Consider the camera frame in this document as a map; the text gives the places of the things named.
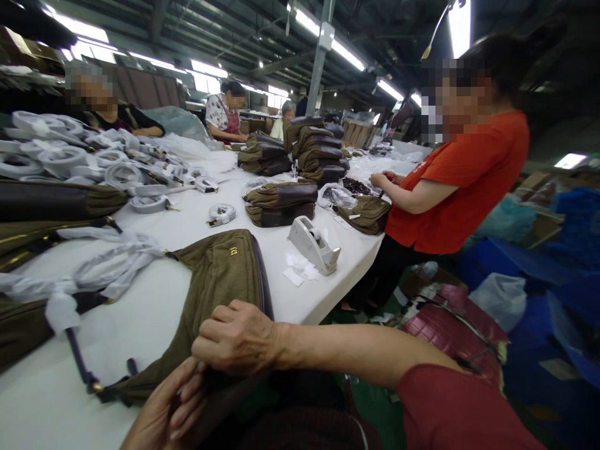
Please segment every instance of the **white tape dispenser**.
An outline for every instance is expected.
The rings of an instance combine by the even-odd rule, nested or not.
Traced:
[[[308,217],[297,217],[287,238],[321,275],[331,275],[338,269],[340,247],[332,250]]]

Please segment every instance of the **hand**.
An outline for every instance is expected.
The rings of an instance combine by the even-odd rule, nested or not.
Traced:
[[[234,300],[217,306],[200,325],[192,355],[230,375],[271,369],[278,354],[277,326],[256,306]]]
[[[121,450],[181,449],[181,438],[206,407],[202,373],[206,365],[187,358],[150,395],[131,426]]]
[[[373,186],[376,186],[377,188],[383,188],[385,182],[388,181],[388,177],[386,177],[384,174],[373,174],[369,178],[369,181]]]
[[[394,184],[397,184],[398,186],[404,181],[404,178],[406,178],[390,171],[383,171],[382,174],[385,175],[388,180]]]

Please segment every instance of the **woman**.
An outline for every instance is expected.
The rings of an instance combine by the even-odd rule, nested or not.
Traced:
[[[67,95],[72,105],[83,111],[71,115],[92,128],[108,130],[123,128],[135,136],[164,135],[158,122],[145,116],[132,104],[117,102],[100,69],[72,67],[67,70]]]
[[[373,311],[391,297],[406,266],[458,252],[509,191],[529,150],[527,117],[514,107],[515,95],[531,65],[564,32],[547,24],[526,37],[482,39],[444,75],[436,109],[447,143],[406,177],[371,176],[392,209],[375,261],[342,310]]]
[[[296,105],[292,101],[286,101],[281,107],[281,116],[273,124],[271,137],[283,141],[283,122],[296,117]]]
[[[238,114],[238,109],[246,104],[246,90],[237,81],[226,81],[221,84],[221,92],[208,97],[208,131],[217,141],[226,144],[246,142],[248,136],[239,132]]]

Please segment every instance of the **hair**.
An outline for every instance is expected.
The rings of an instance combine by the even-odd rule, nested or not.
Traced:
[[[533,64],[555,47],[566,34],[563,22],[549,21],[525,36],[495,34],[484,37],[460,58],[465,77],[481,76],[481,70],[491,77],[498,93],[513,98]]]
[[[227,91],[231,91],[231,95],[234,97],[246,97],[246,90],[237,81],[223,81],[221,83],[221,92],[227,94]]]
[[[285,116],[289,111],[296,111],[296,103],[288,100],[281,106],[281,115]]]

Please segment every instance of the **red shirt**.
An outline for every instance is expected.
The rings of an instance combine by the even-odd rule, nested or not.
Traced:
[[[398,384],[409,450],[543,450],[510,404],[466,372],[422,364]]]
[[[492,117],[477,134],[443,144],[402,182],[412,191],[421,179],[458,186],[422,214],[392,206],[386,234],[403,246],[429,254],[458,252],[510,190],[529,151],[527,117],[521,111]]]

